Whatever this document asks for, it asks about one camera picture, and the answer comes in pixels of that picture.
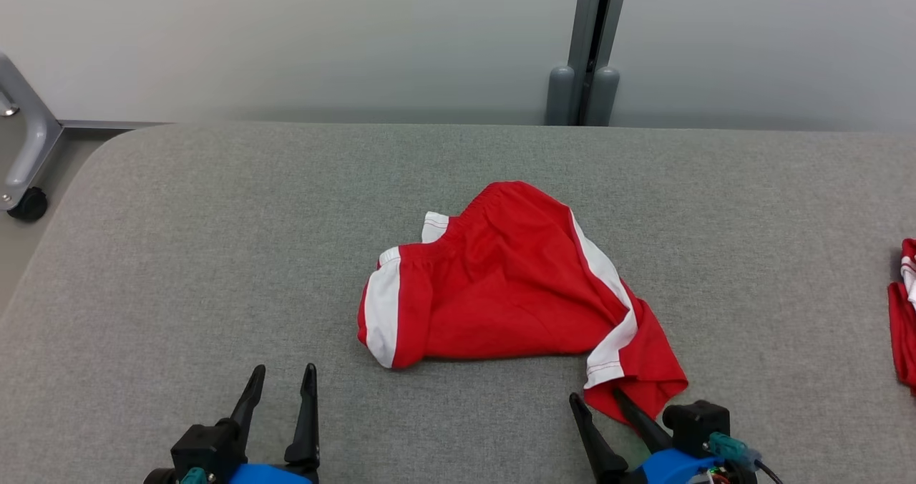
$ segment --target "white wall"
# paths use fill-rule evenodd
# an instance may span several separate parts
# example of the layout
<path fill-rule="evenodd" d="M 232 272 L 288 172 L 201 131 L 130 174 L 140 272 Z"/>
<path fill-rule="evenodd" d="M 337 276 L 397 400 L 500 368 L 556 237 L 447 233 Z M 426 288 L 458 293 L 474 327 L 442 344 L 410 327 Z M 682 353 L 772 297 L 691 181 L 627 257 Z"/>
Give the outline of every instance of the white wall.
<path fill-rule="evenodd" d="M 916 0 L 624 0 L 611 125 L 916 130 Z"/>
<path fill-rule="evenodd" d="M 540 124 L 575 0 L 0 0 L 63 120 Z"/>

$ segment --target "black wheel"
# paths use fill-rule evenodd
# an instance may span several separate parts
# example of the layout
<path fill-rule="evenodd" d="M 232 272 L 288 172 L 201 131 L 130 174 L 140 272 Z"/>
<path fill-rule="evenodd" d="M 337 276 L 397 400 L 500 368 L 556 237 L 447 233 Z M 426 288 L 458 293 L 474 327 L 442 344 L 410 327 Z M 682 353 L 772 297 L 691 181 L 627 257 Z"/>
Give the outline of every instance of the black wheel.
<path fill-rule="evenodd" d="M 48 196 L 42 192 L 41 188 L 29 187 L 26 193 L 22 195 L 19 204 L 13 210 L 6 213 L 14 219 L 19 219 L 25 223 L 35 223 L 42 219 L 42 216 L 48 212 Z"/>

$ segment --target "clothing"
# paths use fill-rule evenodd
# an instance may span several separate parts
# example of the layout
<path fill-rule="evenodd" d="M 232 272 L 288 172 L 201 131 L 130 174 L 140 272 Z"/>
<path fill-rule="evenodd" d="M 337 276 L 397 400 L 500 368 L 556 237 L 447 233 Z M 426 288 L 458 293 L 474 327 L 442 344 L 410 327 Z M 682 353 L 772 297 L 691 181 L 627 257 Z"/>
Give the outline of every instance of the clothing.
<path fill-rule="evenodd" d="M 382 253 L 364 289 L 358 337 L 382 366 L 591 352 L 585 400 L 621 422 L 613 387 L 652 417 L 687 387 L 650 307 L 537 188 L 493 183 L 460 216 L 427 213 L 422 240 Z"/>
<path fill-rule="evenodd" d="M 887 287 L 890 308 L 890 346 L 894 353 L 897 379 L 916 396 L 916 239 L 903 241 L 900 256 L 903 282 Z"/>

